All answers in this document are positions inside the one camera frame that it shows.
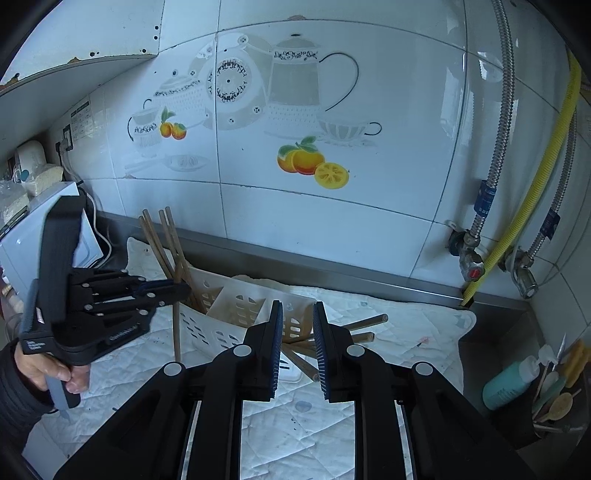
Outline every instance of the plastic bottle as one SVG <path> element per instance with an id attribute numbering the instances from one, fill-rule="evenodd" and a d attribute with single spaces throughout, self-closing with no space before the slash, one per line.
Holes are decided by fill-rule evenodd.
<path id="1" fill-rule="evenodd" d="M 482 401 L 489 410 L 507 405 L 511 400 L 525 393 L 530 384 L 538 378 L 538 359 L 529 356 L 522 362 L 514 362 L 505 368 L 482 389 Z"/>

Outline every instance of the wall socket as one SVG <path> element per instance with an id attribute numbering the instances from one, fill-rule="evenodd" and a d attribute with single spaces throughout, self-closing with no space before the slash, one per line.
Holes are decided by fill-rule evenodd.
<path id="1" fill-rule="evenodd" d="M 74 142 L 72 141 L 72 128 L 70 124 L 68 124 L 67 127 L 64 127 L 63 134 L 64 140 L 66 140 L 67 143 L 66 151 L 70 151 L 74 148 Z"/>

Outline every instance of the stainless steel counter edge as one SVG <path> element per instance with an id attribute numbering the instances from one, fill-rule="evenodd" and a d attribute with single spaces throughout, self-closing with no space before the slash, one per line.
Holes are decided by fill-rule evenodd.
<path id="1" fill-rule="evenodd" d="M 99 212 L 99 228 L 108 229 L 115 255 L 125 266 L 126 241 L 130 236 L 145 241 L 137 219 Z M 155 224 L 165 245 L 160 224 Z M 258 245 L 178 229 L 187 260 L 195 267 L 232 277 L 271 278 L 281 283 L 328 288 L 369 295 L 385 300 L 430 303 L 460 309 L 462 292 L 458 288 L 413 278 L 367 270 L 318 258 L 306 257 Z M 524 312 L 531 312 L 526 301 L 477 293 L 471 311 L 478 321 L 464 337 L 473 342 L 496 343 Z"/>

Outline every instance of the lemon slice illustration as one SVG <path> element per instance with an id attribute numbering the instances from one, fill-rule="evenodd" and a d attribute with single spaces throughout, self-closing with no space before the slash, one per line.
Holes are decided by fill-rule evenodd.
<path id="1" fill-rule="evenodd" d="M 349 173 L 338 163 L 324 162 L 316 167 L 314 178 L 325 189 L 339 189 L 347 185 Z"/>

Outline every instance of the blue label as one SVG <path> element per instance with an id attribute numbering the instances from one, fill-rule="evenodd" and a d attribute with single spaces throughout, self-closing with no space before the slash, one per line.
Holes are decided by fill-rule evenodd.
<path id="1" fill-rule="evenodd" d="M 544 219 L 544 223 L 540 228 L 540 233 L 548 238 L 548 240 L 552 240 L 554 236 L 554 232 L 558 228 L 558 223 L 560 222 L 560 215 L 555 212 L 554 210 L 548 210 L 548 215 Z"/>
<path id="2" fill-rule="evenodd" d="M 482 180 L 480 183 L 480 189 L 478 190 L 478 197 L 474 203 L 474 211 L 483 218 L 488 216 L 488 212 L 491 211 L 492 201 L 495 198 L 496 189 L 491 189 L 487 184 L 486 180 Z"/>

